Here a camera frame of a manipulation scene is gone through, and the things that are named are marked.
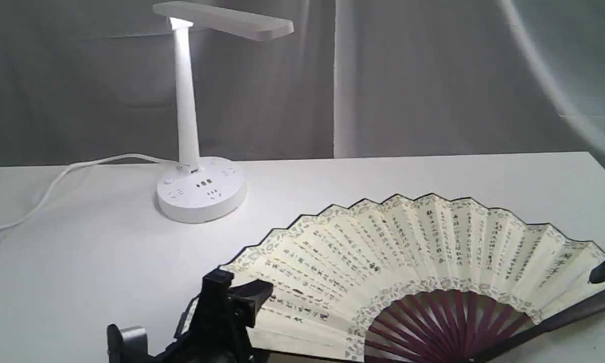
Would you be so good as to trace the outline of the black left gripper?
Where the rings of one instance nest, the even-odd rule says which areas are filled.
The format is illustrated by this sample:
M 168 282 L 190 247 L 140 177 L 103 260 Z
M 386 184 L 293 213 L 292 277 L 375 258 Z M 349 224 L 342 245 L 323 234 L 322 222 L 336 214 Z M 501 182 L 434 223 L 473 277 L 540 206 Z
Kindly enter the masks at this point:
M 246 328 L 256 326 L 273 284 L 252 281 L 231 287 L 233 278 L 233 273 L 221 269 L 204 276 L 189 333 L 176 333 L 155 362 L 269 361 L 270 352 L 252 347 Z M 246 348 L 245 358 L 237 358 L 234 348 Z

